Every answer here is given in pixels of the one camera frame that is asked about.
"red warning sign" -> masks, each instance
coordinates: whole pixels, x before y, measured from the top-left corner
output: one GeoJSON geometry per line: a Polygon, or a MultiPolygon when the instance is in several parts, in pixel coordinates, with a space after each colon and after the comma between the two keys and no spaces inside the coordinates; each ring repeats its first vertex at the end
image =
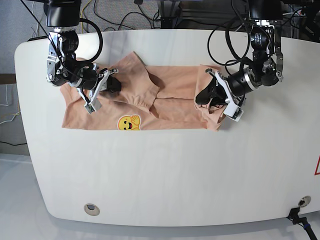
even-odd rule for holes
{"type": "Polygon", "coordinates": [[[320,175],[319,163],[320,163],[320,156],[319,156],[318,164],[316,165],[314,175],[320,175]]]}

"metal grommet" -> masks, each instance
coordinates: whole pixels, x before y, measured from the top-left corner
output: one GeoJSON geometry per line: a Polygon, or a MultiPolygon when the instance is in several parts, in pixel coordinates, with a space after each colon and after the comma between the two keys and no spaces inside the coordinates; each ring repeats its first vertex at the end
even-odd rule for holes
{"type": "Polygon", "coordinates": [[[84,205],[84,211],[90,216],[98,216],[100,214],[100,209],[91,203],[84,205]]]}
{"type": "Polygon", "coordinates": [[[305,197],[301,198],[301,200],[298,203],[298,206],[299,206],[299,208],[304,208],[304,207],[308,206],[310,202],[311,202],[311,197],[305,196],[305,197]]]}

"cloth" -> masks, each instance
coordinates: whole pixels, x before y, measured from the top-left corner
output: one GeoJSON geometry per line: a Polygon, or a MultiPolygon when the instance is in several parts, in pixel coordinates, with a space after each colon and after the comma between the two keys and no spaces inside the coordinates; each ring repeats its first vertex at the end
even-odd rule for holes
{"type": "Polygon", "coordinates": [[[208,66],[145,66],[130,53],[111,69],[122,84],[116,93],[101,92],[102,107],[88,114],[78,91],[60,90],[66,102],[63,128],[84,130],[211,129],[217,131],[225,107],[198,106],[194,99],[212,80],[208,66]]]}

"white tabletop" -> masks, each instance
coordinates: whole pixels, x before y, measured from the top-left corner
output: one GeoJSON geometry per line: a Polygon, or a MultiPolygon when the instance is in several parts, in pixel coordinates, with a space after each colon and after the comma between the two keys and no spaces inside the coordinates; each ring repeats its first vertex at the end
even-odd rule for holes
{"type": "MultiPolygon", "coordinates": [[[[135,51],[146,65],[212,65],[209,34],[105,32],[97,62],[110,65],[135,51]]],[[[231,40],[243,52],[246,35],[232,33],[231,40]]],[[[77,57],[88,59],[98,49],[94,33],[79,42],[77,57]]],[[[282,44],[284,82],[248,94],[240,122],[226,119],[219,132],[134,134],[61,128],[66,104],[46,81],[49,43],[21,44],[15,70],[22,120],[48,211],[83,222],[182,227],[286,217],[307,195],[312,201],[301,212],[320,210],[320,45],[288,38],[282,44]],[[100,214],[86,214],[85,204],[100,214]]],[[[224,32],[215,33],[211,46],[222,62],[232,58],[224,32]]]]}

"yellow emoji patch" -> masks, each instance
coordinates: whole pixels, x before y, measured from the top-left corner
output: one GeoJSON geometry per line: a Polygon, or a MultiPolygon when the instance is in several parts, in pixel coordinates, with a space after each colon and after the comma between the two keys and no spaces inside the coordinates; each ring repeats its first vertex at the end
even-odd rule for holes
{"type": "Polygon", "coordinates": [[[140,123],[141,123],[141,118],[139,115],[123,116],[118,121],[118,129],[139,131],[140,123]]]}

